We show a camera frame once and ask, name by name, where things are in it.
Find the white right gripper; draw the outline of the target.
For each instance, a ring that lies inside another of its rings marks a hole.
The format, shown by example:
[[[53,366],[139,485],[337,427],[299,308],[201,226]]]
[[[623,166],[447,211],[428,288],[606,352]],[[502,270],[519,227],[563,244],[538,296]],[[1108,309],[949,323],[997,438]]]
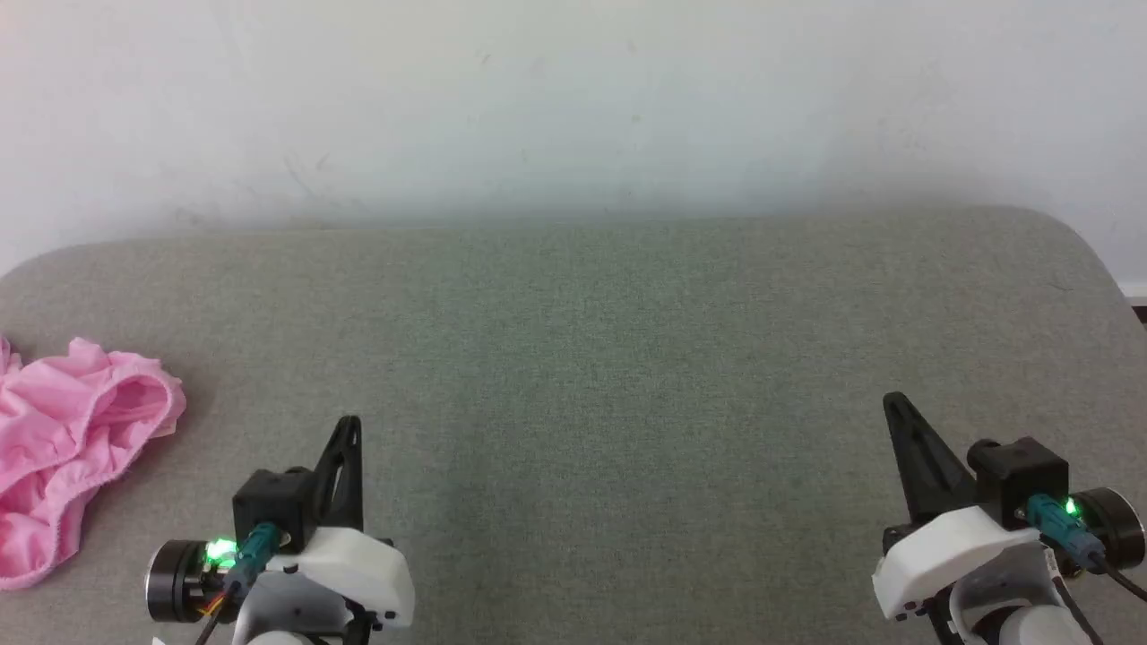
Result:
[[[1048,621],[1050,550],[1040,533],[1005,529],[968,507],[975,477],[905,393],[885,393],[884,413],[910,524],[924,524],[877,560],[873,591],[884,619]]]

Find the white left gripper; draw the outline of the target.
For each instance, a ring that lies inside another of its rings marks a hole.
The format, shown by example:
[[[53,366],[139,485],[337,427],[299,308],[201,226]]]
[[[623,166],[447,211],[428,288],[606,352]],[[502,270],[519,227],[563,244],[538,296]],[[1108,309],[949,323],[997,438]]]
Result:
[[[301,554],[270,560],[240,604],[235,644],[367,644],[413,625],[418,592],[405,555],[360,531],[361,440],[360,417],[340,417],[313,469],[321,528]]]

